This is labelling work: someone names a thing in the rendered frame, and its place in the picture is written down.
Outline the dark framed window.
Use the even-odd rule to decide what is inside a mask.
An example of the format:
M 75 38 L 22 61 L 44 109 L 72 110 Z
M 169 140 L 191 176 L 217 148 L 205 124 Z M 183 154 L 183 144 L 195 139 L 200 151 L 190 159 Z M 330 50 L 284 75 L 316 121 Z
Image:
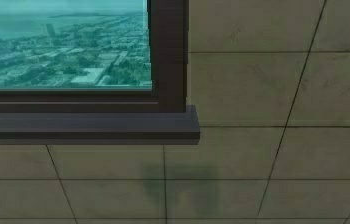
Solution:
M 0 145 L 195 145 L 189 0 L 0 0 Z

